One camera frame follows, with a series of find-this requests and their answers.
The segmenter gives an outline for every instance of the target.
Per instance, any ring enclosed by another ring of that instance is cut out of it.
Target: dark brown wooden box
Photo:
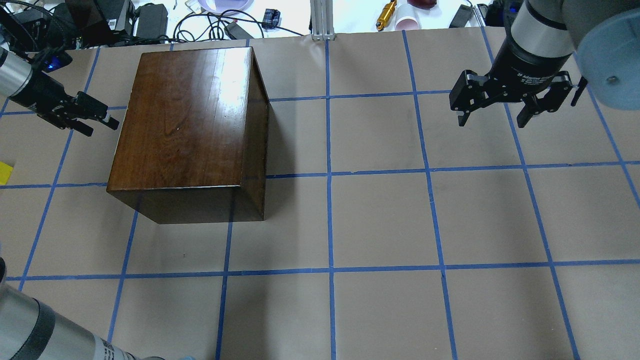
[[[107,192],[158,224],[263,220],[268,106],[250,47],[142,54]]]

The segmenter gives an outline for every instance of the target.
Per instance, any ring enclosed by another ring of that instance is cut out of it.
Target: white cup
[[[417,29],[420,29],[420,22],[415,7],[406,3],[398,6],[396,8],[396,30]]]

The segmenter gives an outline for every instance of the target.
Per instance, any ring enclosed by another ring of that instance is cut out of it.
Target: gold cylinder
[[[389,23],[389,20],[391,20],[391,16],[394,15],[395,10],[396,0],[391,0],[389,4],[385,5],[378,17],[378,21],[376,22],[376,29],[378,29],[378,31],[382,31],[387,27],[387,24]]]

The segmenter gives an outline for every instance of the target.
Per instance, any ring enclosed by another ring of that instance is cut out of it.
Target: grid square
[[[637,357],[640,266],[563,266],[556,271],[580,357]]]
[[[325,102],[271,103],[267,174],[326,172]]]
[[[514,122],[522,107],[509,105]],[[517,131],[527,164],[618,160],[593,103],[587,99],[574,108],[562,106],[555,113],[542,113]]]
[[[424,174],[332,179],[335,266],[438,263]]]
[[[173,51],[200,50],[200,49],[224,49],[226,47],[244,47],[245,45],[246,45],[246,40],[188,42],[188,43],[174,44]]]
[[[449,109],[448,94],[420,95],[418,99],[430,167],[520,164],[502,106],[481,109],[460,127],[455,111]]]
[[[227,227],[226,223],[158,225],[139,215],[127,272],[222,271],[225,268]]]
[[[118,280],[27,281],[22,291],[101,338],[109,335]]]
[[[460,359],[573,359],[549,268],[449,270]]]
[[[113,343],[140,357],[213,359],[221,277],[127,279]]]
[[[233,225],[230,270],[326,268],[326,178],[267,180],[265,221]]]
[[[413,97],[331,100],[332,171],[424,168]]]
[[[400,31],[340,34],[329,42],[329,67],[332,95],[412,90]]]
[[[60,172],[59,184],[106,183],[109,180],[125,112],[110,112],[114,119],[120,121],[120,127],[116,131],[98,122],[85,121],[93,128],[93,135],[87,137],[81,133],[74,133]]]
[[[50,189],[0,190],[0,255],[7,276],[21,276],[38,232]]]
[[[53,183],[68,136],[35,114],[2,116],[0,161],[13,167],[8,185]]]
[[[547,260],[522,170],[435,172],[431,177],[448,264]]]
[[[127,106],[136,78],[140,55],[169,51],[169,45],[138,45],[100,49],[89,95],[108,106]]]
[[[119,274],[132,219],[103,187],[57,188],[29,275]]]
[[[48,73],[47,75],[60,82],[65,87],[67,94],[75,96],[78,91],[84,91],[86,80],[89,78],[89,73],[93,66],[95,50],[74,50],[67,51],[67,53],[71,55],[73,62],[59,70]],[[28,111],[28,109],[10,101],[6,106],[5,111]]]
[[[463,70],[484,75],[491,67],[480,28],[409,31],[406,37],[418,91],[451,90]]]
[[[331,358],[328,275],[230,277],[221,358]]]
[[[451,359],[440,272],[335,274],[339,359]]]
[[[324,42],[310,36],[251,39],[270,98],[326,95]]]
[[[620,167],[529,173],[554,260],[640,258],[640,209]]]
[[[589,101],[588,94],[584,95],[584,100]],[[622,158],[627,161],[640,160],[640,143],[637,141],[637,134],[640,133],[640,111],[612,109],[603,104],[599,104],[599,107]]]

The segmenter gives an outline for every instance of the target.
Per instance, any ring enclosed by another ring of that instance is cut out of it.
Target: purple plate
[[[244,10],[251,0],[198,0],[198,2],[205,10],[219,15],[230,9]]]

